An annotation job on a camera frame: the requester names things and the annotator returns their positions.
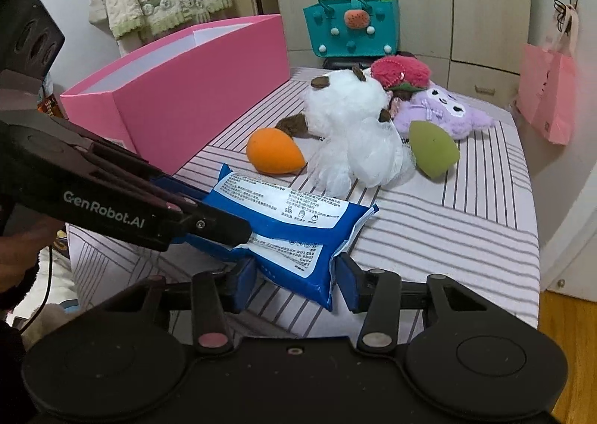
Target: purple plush toy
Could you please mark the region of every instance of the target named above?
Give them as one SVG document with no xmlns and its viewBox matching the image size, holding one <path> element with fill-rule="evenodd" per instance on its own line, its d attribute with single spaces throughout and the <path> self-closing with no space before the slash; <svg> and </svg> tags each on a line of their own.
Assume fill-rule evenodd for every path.
<svg viewBox="0 0 597 424">
<path fill-rule="evenodd" d="M 403 137 L 408 137 L 411 121 L 431 121 L 454 140 L 465 139 L 471 131 L 487 130 L 495 124 L 485 112 L 459 103 L 438 85 L 413 94 L 410 101 L 401 101 L 399 105 L 394 125 Z"/>
</svg>

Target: wet wipes package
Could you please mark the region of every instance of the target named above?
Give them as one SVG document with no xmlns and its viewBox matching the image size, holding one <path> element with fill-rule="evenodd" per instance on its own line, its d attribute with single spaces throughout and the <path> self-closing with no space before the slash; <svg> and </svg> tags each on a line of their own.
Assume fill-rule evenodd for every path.
<svg viewBox="0 0 597 424">
<path fill-rule="evenodd" d="M 224 247 L 188 234 L 194 247 L 234 262 L 252 253 L 273 283 L 331 310 L 332 258 L 347 250 L 377 206 L 356 205 L 258 180 L 222 167 L 207 205 L 249 221 L 248 243 Z"/>
</svg>

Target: screw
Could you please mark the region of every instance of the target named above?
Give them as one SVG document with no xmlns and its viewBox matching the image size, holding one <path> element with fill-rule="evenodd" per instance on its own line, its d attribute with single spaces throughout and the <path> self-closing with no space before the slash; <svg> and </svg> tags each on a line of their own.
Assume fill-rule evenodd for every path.
<svg viewBox="0 0 597 424">
<path fill-rule="evenodd" d="M 371 348 L 384 348 L 392 343 L 392 337 L 385 333 L 374 331 L 363 336 L 363 343 Z"/>
</svg>

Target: pink paper bag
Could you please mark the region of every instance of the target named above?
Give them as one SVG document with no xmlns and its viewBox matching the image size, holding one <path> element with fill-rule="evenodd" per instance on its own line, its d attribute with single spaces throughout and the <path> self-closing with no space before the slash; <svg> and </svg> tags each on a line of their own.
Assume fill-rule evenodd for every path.
<svg viewBox="0 0 597 424">
<path fill-rule="evenodd" d="M 541 135 L 554 144 L 568 144 L 574 130 L 576 65 L 573 58 L 578 37 L 578 14 L 566 6 L 563 25 L 571 22 L 569 45 L 556 20 L 542 47 L 526 45 L 516 106 Z"/>
</svg>

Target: striped bedsheet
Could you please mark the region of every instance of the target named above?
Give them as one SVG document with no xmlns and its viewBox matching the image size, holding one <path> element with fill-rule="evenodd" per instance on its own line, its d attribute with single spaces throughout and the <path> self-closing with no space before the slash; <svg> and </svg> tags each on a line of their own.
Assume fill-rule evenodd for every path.
<svg viewBox="0 0 597 424">
<path fill-rule="evenodd" d="M 247 161 L 247 141 L 259 128 L 274 126 L 298 113 L 301 93 L 322 71 L 300 68 L 278 90 L 213 139 L 176 177 L 209 190 L 222 163 L 232 169 L 302 191 L 317 193 L 304 169 L 297 175 L 265 177 Z M 351 252 L 363 268 L 398 272 L 405 281 L 424 281 L 431 273 L 449 275 L 536 327 L 539 301 L 537 226 L 526 162 L 512 116 L 491 104 L 460 96 L 496 119 L 489 132 L 459 142 L 460 161 L 439 181 L 417 173 L 392 188 L 352 187 L 348 200 L 379 213 L 361 231 Z M 300 140 L 308 159 L 317 141 Z M 163 274 L 186 281 L 192 274 L 222 263 L 189 245 L 165 253 L 142 249 L 95 233 L 69 228 L 71 260 L 83 307 L 91 307 L 141 278 Z M 336 288 L 334 310 L 258 280 L 248 309 L 229 315 L 235 338 L 242 335 L 356 339 L 363 315 L 350 313 Z M 171 331 L 190 339 L 190 315 L 176 313 Z M 403 311 L 399 339 L 422 331 L 417 311 Z"/>
</svg>

